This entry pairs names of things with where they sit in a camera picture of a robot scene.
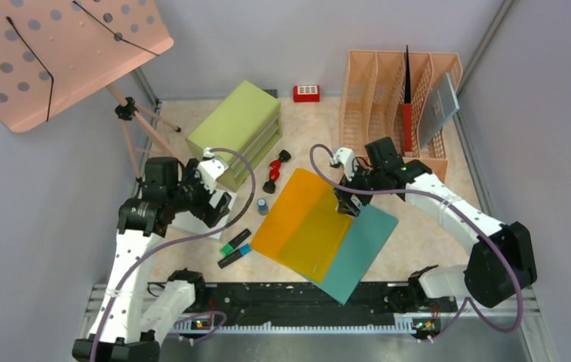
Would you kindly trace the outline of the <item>yellow plastic clip folder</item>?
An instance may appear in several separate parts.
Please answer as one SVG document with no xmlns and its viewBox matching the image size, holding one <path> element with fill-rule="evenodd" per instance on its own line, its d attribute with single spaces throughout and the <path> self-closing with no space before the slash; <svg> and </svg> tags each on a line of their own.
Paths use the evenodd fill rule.
<svg viewBox="0 0 571 362">
<path fill-rule="evenodd" d="M 322 282 L 353 223 L 337 206 L 329 183 L 297 168 L 253 236 L 251 248 Z"/>
</svg>

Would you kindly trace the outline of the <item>light blue hardcover book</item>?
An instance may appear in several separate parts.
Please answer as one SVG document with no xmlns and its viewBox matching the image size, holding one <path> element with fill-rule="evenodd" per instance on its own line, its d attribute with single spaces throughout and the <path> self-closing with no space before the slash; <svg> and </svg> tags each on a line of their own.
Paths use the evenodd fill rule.
<svg viewBox="0 0 571 362">
<path fill-rule="evenodd" d="M 458 111 L 455 78 L 451 72 L 445 72 L 426 98 L 422 117 L 418 123 L 419 148 L 426 147 Z"/>
</svg>

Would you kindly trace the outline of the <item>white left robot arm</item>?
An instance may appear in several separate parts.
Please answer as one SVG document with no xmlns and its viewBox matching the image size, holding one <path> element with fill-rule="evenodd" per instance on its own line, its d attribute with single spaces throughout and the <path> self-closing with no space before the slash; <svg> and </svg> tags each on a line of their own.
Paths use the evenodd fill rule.
<svg viewBox="0 0 571 362">
<path fill-rule="evenodd" d="M 210 202 L 227 169 L 212 152 L 187 164 L 174 157 L 147 160 L 139 194 L 119 207 L 112 270 L 94 324 L 73 344 L 76 361 L 157 361 L 178 317 L 206 305 L 207 291 L 189 276 L 169 281 L 148 308 L 143 300 L 152 255 L 160 250 L 175 216 L 190 213 L 215 232 L 229 214 L 228 193 L 220 193 L 217 204 Z"/>
</svg>

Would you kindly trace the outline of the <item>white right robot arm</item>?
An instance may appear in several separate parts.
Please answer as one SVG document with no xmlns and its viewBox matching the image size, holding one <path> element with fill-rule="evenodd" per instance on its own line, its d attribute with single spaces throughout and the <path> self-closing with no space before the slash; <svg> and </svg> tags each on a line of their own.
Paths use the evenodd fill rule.
<svg viewBox="0 0 571 362">
<path fill-rule="evenodd" d="M 427 311 L 441 297 L 471 297 L 492 308 L 512 297 L 516 280 L 529 287 L 537 279 L 531 235 L 520 222 L 508 225 L 486 215 L 447 188 L 420 160 L 405 161 L 389 137 L 366 145 L 369 165 L 349 148 L 337 149 L 330 165 L 342 168 L 333 191 L 338 211 L 358 217 L 375 191 L 396 189 L 404 202 L 423 210 L 454 237 L 468 254 L 466 265 L 428 266 L 411 274 L 409 304 Z"/>
</svg>

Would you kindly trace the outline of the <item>teal plastic folder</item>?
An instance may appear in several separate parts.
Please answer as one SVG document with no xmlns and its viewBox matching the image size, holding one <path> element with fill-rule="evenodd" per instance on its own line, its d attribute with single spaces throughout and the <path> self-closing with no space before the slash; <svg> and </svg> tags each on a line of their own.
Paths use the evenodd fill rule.
<svg viewBox="0 0 571 362">
<path fill-rule="evenodd" d="M 324 279 L 313 284 L 345 305 L 398 223 L 395 216 L 373 205 L 363 207 L 343 238 Z"/>
</svg>

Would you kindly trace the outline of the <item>black green highlighter marker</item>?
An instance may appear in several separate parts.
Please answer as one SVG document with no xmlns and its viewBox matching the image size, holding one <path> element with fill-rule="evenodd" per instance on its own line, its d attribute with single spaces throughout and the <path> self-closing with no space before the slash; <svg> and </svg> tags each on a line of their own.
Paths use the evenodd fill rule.
<svg viewBox="0 0 571 362">
<path fill-rule="evenodd" d="M 219 251 L 223 256 L 228 256 L 235 251 L 250 235 L 252 232 L 249 229 L 244 229 L 234 236 L 227 244 L 225 244 Z"/>
</svg>

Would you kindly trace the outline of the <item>black blue highlighter marker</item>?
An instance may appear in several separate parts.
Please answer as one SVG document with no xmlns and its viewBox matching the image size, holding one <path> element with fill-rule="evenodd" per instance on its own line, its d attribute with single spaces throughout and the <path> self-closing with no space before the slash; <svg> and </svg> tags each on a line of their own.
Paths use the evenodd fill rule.
<svg viewBox="0 0 571 362">
<path fill-rule="evenodd" d="M 217 264 L 221 269 L 226 268 L 228 265 L 236 262 L 251 251 L 251 245 L 245 244 L 242 247 L 239 247 L 237 250 L 232 251 L 229 255 L 223 257 Z"/>
</svg>

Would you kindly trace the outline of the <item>small blue glue bottle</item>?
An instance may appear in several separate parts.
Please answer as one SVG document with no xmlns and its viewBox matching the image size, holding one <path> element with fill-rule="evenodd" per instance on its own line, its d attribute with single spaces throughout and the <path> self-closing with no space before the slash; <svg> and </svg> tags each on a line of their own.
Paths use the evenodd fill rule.
<svg viewBox="0 0 571 362">
<path fill-rule="evenodd" d="M 257 205 L 257 211 L 258 211 L 259 215 L 266 216 L 268 214 L 269 206 L 267 204 L 266 199 L 259 198 L 256 202 L 256 205 Z"/>
</svg>

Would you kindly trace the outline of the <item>red and black dumbbell toy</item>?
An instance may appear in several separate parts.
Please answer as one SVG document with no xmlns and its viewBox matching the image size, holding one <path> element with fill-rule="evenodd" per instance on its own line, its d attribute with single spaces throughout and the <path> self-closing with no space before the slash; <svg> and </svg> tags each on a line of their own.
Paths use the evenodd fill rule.
<svg viewBox="0 0 571 362">
<path fill-rule="evenodd" d="M 276 190 L 275 182 L 280 177 L 280 169 L 283 163 L 291 159 L 291 154 L 283 149 L 279 152 L 278 158 L 269 164 L 269 174 L 267 181 L 263 184 L 262 190 L 267 194 L 274 194 Z"/>
</svg>

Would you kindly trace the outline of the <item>green metal drawer cabinet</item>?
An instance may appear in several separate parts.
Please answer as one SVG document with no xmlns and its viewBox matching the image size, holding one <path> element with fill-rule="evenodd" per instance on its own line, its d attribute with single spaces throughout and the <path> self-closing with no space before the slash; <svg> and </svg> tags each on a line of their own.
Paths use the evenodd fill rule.
<svg viewBox="0 0 571 362">
<path fill-rule="evenodd" d="M 187 137 L 195 157 L 227 148 L 258 166 L 282 136 L 281 103 L 263 89 L 241 82 Z"/>
</svg>

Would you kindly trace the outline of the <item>red folder in organizer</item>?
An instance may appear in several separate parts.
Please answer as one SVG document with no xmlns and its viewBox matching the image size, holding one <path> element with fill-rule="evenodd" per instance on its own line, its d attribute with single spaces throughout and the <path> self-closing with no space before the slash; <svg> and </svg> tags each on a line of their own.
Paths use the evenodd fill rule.
<svg viewBox="0 0 571 362">
<path fill-rule="evenodd" d="M 410 71 L 409 46 L 405 50 L 405 78 L 404 78 L 404 104 L 403 104 L 403 131 L 404 131 L 404 152 L 412 152 L 412 82 Z"/>
</svg>

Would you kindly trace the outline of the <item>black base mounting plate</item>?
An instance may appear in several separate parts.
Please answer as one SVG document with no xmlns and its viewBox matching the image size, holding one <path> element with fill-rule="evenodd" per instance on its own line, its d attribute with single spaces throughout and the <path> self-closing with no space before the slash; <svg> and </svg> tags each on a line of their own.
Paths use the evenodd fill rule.
<svg viewBox="0 0 571 362">
<path fill-rule="evenodd" d="M 218 283 L 196 288 L 190 314 L 226 314 L 228 327 L 391 326 L 411 313 L 432 317 L 457 311 L 453 297 L 428 299 L 406 283 L 361 282 L 341 304 L 311 283 Z"/>
</svg>

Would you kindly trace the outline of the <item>beige plastic file organizer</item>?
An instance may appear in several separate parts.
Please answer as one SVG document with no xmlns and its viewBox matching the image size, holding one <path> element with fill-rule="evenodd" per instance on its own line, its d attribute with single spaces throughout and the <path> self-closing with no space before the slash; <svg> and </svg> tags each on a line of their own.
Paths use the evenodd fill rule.
<svg viewBox="0 0 571 362">
<path fill-rule="evenodd" d="M 412 82 L 412 152 L 404 152 L 403 104 L 405 51 L 350 50 L 345 68 L 339 110 L 339 146 L 367 157 L 365 145 L 391 137 L 405 161 L 418 159 L 444 181 L 447 158 L 442 131 L 423 149 L 419 148 L 418 123 L 425 101 L 445 72 L 455 78 L 463 75 L 457 53 L 409 52 Z"/>
</svg>

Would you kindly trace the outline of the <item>red small box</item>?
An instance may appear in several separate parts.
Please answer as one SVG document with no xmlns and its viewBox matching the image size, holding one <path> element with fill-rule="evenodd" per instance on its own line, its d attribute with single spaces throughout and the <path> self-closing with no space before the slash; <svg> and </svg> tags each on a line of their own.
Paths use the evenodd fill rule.
<svg viewBox="0 0 571 362">
<path fill-rule="evenodd" d="M 321 100 L 321 89 L 318 84 L 298 84 L 293 87 L 295 103 L 318 103 Z"/>
</svg>

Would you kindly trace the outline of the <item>pink music stand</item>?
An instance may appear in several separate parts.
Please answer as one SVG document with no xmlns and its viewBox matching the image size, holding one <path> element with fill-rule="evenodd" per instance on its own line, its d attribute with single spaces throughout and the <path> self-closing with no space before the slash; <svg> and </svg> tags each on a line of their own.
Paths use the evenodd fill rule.
<svg viewBox="0 0 571 362">
<path fill-rule="evenodd" d="M 0 124 L 25 133 L 105 89 L 165 155 L 154 112 L 117 81 L 173 46 L 154 1 L 0 1 Z"/>
</svg>

